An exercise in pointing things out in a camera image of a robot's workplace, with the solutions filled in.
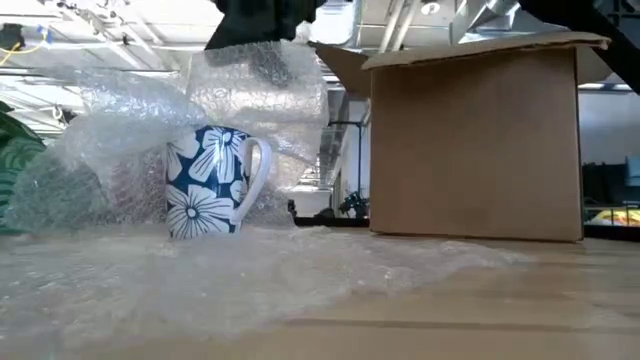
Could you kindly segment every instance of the wooden table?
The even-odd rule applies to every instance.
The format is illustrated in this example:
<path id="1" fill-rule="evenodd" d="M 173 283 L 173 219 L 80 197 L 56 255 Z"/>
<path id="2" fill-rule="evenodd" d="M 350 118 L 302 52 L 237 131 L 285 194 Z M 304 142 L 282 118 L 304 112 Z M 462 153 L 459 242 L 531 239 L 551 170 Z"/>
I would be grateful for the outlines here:
<path id="1" fill-rule="evenodd" d="M 164 341 L 82 359 L 638 359 L 640 244 L 480 242 L 538 257 L 395 298 L 352 298 L 232 342 Z"/>

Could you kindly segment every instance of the yellow object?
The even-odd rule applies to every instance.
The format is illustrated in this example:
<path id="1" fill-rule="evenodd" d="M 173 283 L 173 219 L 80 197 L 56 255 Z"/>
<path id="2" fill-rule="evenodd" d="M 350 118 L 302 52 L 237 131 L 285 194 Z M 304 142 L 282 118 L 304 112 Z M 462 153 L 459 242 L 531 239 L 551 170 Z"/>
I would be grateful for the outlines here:
<path id="1" fill-rule="evenodd" d="M 42 48 L 46 42 L 47 42 L 47 33 L 43 32 L 42 33 L 42 41 L 40 42 L 40 44 L 38 44 L 38 46 L 34 47 L 33 49 L 17 51 L 16 49 L 20 47 L 20 43 L 16 43 L 13 46 L 13 49 L 11 49 L 11 50 L 5 50 L 3 48 L 0 48 L 0 52 L 3 52 L 5 54 L 7 54 L 4 57 L 4 59 L 2 59 L 2 61 L 0 61 L 0 66 L 4 65 L 12 55 L 16 55 L 16 54 L 26 55 L 26 54 L 31 54 L 31 53 L 34 53 L 34 52 L 40 50 L 40 48 Z"/>
<path id="2" fill-rule="evenodd" d="M 640 226 L 640 210 L 604 210 L 594 219 L 618 226 Z"/>

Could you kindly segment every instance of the mug handle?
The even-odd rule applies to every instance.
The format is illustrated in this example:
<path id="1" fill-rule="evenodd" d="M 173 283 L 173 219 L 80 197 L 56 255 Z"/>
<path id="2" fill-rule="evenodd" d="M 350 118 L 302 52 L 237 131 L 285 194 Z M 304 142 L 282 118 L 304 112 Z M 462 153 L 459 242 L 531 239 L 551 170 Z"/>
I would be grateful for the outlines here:
<path id="1" fill-rule="evenodd" d="M 254 146 L 260 148 L 260 166 L 258 166 L 258 172 L 256 173 L 256 176 L 253 179 L 252 183 L 249 185 L 247 195 L 245 196 L 240 206 L 238 206 L 238 208 L 231 215 L 230 220 L 232 224 L 239 224 L 247 215 L 247 213 L 251 209 L 251 206 L 253 206 L 256 200 L 258 200 L 260 190 L 262 190 L 264 185 L 267 183 L 269 171 L 271 170 L 271 146 L 269 145 L 269 143 L 262 139 L 250 137 L 247 138 L 242 144 L 240 144 L 240 153 L 244 154 L 244 171 L 248 170 L 249 172 L 251 172 L 251 162 L 253 158 Z"/>

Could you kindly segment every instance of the ceiling light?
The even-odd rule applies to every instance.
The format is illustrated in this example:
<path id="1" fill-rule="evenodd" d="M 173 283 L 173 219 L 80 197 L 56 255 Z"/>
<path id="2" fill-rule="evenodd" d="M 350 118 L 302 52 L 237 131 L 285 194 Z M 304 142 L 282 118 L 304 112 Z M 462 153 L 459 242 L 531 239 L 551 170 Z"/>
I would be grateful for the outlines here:
<path id="1" fill-rule="evenodd" d="M 420 10 L 424 15 L 432 15 L 440 11 L 440 4 L 435 1 L 428 2 L 422 5 L 422 10 Z"/>

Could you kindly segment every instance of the blue mug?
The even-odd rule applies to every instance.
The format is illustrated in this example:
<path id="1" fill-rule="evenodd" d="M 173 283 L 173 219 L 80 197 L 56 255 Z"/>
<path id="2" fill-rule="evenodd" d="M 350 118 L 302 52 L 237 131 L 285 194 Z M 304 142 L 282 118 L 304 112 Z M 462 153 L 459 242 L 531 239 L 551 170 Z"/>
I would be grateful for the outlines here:
<path id="1" fill-rule="evenodd" d="M 256 146 L 261 161 L 251 183 Z M 171 237 L 191 239 L 238 232 L 267 182 L 271 156 L 266 141 L 221 126 L 205 126 L 169 143 L 166 193 Z"/>

